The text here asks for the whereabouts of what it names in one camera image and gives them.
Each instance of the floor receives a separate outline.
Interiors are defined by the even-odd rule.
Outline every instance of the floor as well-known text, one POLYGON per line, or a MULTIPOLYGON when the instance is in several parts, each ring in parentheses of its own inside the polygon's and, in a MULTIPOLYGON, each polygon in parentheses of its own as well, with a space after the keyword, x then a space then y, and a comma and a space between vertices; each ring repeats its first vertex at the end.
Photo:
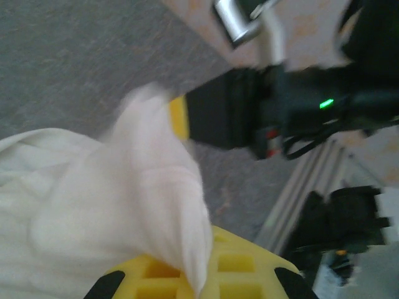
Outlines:
MULTIPOLYGON (((129 90, 158 81, 180 94, 229 68, 158 1, 6 1, 0 138, 45 127, 96 137, 129 90)), ((212 221, 253 240, 296 162, 196 149, 212 221)))

